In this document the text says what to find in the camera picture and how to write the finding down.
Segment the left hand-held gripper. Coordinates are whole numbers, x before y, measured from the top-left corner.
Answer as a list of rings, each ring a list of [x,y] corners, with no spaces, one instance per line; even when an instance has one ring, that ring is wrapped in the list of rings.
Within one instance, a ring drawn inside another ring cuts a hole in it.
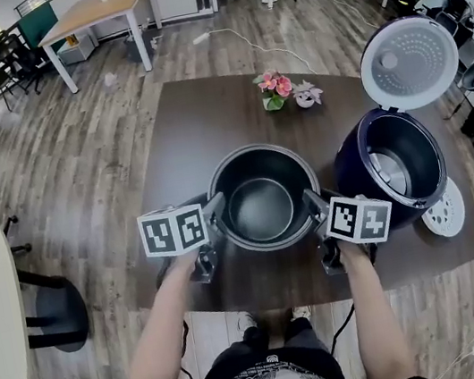
[[[205,206],[199,203],[159,209],[137,218],[146,257],[163,260],[157,274],[157,287],[175,257],[198,251],[194,282],[211,283],[218,267],[213,236],[221,233],[219,223],[225,208],[224,193],[217,192]]]

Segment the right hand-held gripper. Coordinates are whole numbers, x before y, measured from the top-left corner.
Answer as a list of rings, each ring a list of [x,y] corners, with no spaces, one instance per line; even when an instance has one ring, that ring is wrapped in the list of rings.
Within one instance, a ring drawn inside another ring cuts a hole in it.
[[[389,236],[391,202],[339,196],[327,202],[311,189],[305,189],[302,196],[311,221],[317,226],[321,262],[328,275],[346,271],[340,260],[339,241],[359,246],[375,263],[377,245]]]

